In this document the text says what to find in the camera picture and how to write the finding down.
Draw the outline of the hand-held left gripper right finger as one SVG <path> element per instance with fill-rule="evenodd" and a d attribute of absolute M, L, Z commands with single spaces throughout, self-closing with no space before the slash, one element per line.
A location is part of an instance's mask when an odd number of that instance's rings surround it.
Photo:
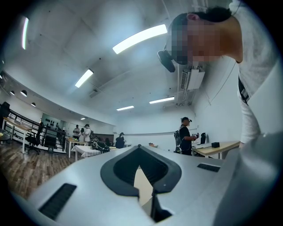
<path fill-rule="evenodd" d="M 223 160 L 139 146 L 138 163 L 153 187 L 152 212 L 157 221 L 167 222 L 200 197 L 215 178 L 216 172 L 198 166 L 220 168 Z"/>

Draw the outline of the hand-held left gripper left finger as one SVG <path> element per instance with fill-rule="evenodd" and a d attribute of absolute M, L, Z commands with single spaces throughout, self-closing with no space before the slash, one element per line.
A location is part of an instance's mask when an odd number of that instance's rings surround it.
<path fill-rule="evenodd" d="M 105 162 L 128 150 L 123 148 L 74 162 L 42 184 L 28 200 L 16 194 L 13 198 L 39 226 L 151 226 L 153 220 L 141 208 L 137 197 L 115 194 L 100 176 Z M 52 220 L 39 209 L 65 183 L 76 189 Z"/>

